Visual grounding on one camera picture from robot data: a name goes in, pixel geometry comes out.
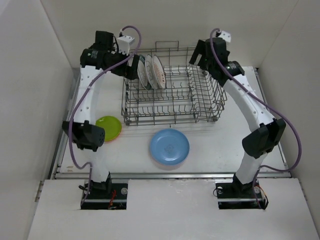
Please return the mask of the blue plate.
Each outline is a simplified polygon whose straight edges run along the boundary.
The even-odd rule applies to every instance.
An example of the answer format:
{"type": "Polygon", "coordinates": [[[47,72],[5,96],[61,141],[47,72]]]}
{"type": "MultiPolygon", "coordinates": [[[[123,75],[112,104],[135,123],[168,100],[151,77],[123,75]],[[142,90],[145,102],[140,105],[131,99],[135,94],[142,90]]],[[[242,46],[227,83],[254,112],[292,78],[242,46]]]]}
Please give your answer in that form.
{"type": "Polygon", "coordinates": [[[157,163],[177,166],[188,157],[190,143],[181,131],[173,128],[162,129],[151,138],[149,152],[157,163]]]}

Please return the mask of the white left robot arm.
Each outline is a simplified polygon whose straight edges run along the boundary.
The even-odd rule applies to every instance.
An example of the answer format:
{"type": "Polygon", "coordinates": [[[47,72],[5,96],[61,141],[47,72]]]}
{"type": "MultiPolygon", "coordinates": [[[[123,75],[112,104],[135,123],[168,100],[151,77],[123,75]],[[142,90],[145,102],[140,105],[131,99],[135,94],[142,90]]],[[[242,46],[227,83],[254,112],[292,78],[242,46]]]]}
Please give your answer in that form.
{"type": "Polygon", "coordinates": [[[74,166],[79,170],[89,169],[88,182],[80,187],[83,201],[94,192],[103,199],[112,192],[112,181],[107,167],[96,157],[79,165],[74,148],[96,153],[104,144],[106,132],[96,125],[96,107],[102,79],[107,73],[129,80],[137,77],[139,56],[136,49],[131,51],[134,41],[135,38],[124,35],[123,30],[118,36],[98,30],[94,43],[84,49],[80,56],[80,81],[75,106],[70,118],[63,121],[62,129],[68,137],[74,166]]]}

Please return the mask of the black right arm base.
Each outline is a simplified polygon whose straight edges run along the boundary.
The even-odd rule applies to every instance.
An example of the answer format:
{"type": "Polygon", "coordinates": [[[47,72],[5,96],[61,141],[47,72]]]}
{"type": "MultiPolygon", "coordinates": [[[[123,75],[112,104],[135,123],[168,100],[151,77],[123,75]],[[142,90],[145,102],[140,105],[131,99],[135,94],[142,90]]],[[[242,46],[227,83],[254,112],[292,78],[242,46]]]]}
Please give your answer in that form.
{"type": "Polygon", "coordinates": [[[269,205],[269,199],[256,180],[254,187],[237,190],[233,182],[216,182],[213,194],[216,193],[220,210],[262,209],[269,205]]]}

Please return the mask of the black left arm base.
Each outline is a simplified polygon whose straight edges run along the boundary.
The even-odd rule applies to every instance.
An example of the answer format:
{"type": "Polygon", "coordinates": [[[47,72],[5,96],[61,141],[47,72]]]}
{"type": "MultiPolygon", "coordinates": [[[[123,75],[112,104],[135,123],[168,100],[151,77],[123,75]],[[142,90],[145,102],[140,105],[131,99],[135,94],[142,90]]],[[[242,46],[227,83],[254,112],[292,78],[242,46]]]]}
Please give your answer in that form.
{"type": "Polygon", "coordinates": [[[112,183],[111,192],[95,189],[91,190],[85,198],[88,183],[78,186],[82,190],[80,201],[81,210],[126,210],[128,183],[112,183]]]}

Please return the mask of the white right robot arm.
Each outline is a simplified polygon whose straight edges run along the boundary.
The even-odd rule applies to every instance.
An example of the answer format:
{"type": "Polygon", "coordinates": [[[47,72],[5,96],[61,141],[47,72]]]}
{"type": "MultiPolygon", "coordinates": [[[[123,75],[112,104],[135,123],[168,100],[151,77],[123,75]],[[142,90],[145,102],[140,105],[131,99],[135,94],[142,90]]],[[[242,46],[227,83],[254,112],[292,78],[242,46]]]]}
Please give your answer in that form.
{"type": "Polygon", "coordinates": [[[227,92],[247,121],[250,134],[242,139],[244,156],[233,176],[231,190],[237,197],[247,194],[254,177],[267,157],[278,145],[286,123],[275,118],[252,92],[244,69],[237,61],[229,61],[227,43],[220,37],[198,40],[190,64],[199,66],[227,92]]]}

